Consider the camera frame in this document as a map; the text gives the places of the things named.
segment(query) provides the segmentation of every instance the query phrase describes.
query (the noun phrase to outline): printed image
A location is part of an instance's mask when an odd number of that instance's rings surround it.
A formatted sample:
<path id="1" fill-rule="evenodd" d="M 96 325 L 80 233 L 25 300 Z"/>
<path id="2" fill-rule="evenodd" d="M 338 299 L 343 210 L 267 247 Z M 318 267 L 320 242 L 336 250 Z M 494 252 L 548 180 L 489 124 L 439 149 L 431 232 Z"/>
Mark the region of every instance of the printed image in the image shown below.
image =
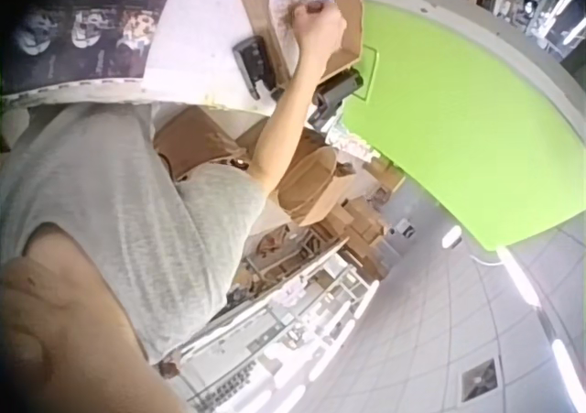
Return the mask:
<path id="1" fill-rule="evenodd" d="M 59 34 L 59 15 L 42 9 L 34 9 L 15 33 L 16 45 L 27 55 L 37 56 L 46 51 L 51 40 Z"/>
<path id="2" fill-rule="evenodd" d="M 43 0 L 2 54 L 2 95 L 140 79 L 167 0 Z"/>
<path id="3" fill-rule="evenodd" d="M 156 29 L 157 21 L 150 12 L 125 12 L 122 36 L 116 41 L 108 77 L 142 77 Z"/>

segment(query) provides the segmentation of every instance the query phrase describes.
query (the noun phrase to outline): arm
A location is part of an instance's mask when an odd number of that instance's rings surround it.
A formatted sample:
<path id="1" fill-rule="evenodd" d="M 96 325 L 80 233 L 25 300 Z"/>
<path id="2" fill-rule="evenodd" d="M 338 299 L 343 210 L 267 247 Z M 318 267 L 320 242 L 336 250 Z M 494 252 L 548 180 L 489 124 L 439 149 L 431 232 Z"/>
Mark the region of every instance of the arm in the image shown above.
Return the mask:
<path id="1" fill-rule="evenodd" d="M 281 181 L 297 148 L 315 88 L 328 59 L 342 42 L 346 21 L 334 3 L 319 13 L 305 5 L 295 9 L 293 29 L 299 44 L 299 62 L 293 79 L 277 103 L 256 144 L 248 173 L 266 194 Z"/>
<path id="2" fill-rule="evenodd" d="M 41 408 L 183 411 L 89 259 L 62 232 L 35 237 L 26 257 L 2 265 L 0 321 L 1 358 Z"/>

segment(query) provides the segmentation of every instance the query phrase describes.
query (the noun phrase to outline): gray t-shirt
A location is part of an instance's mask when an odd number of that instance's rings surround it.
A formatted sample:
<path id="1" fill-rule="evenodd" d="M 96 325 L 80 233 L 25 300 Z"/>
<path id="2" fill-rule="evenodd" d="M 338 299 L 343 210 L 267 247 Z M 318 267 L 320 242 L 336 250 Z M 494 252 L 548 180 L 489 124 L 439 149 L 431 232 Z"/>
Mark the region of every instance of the gray t-shirt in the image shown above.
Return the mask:
<path id="1" fill-rule="evenodd" d="M 0 262 L 56 224 L 98 267 L 155 363 L 225 304 L 265 195 L 247 173 L 214 164 L 173 184 L 144 107 L 60 109 L 33 118 L 0 168 Z"/>

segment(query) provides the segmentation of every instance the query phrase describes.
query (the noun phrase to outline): white table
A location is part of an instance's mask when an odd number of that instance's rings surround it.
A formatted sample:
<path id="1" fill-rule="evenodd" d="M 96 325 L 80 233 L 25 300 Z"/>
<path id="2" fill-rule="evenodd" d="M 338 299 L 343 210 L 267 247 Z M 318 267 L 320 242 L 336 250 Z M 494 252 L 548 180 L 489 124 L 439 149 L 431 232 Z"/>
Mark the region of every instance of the white table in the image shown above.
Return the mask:
<path id="1" fill-rule="evenodd" d="M 253 36 L 241 0 L 168 0 L 148 56 L 143 90 L 157 100 L 272 113 L 262 83 L 261 100 L 247 90 L 232 47 Z"/>

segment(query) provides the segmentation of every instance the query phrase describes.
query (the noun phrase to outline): air vent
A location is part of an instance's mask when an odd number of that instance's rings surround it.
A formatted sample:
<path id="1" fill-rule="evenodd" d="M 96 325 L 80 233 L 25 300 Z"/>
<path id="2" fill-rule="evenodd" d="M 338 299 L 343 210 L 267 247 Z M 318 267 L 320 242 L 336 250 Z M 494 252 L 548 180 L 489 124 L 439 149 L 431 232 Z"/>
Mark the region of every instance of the air vent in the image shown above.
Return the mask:
<path id="1" fill-rule="evenodd" d="M 461 402 L 468 402 L 498 387 L 494 359 L 490 359 L 461 376 Z"/>

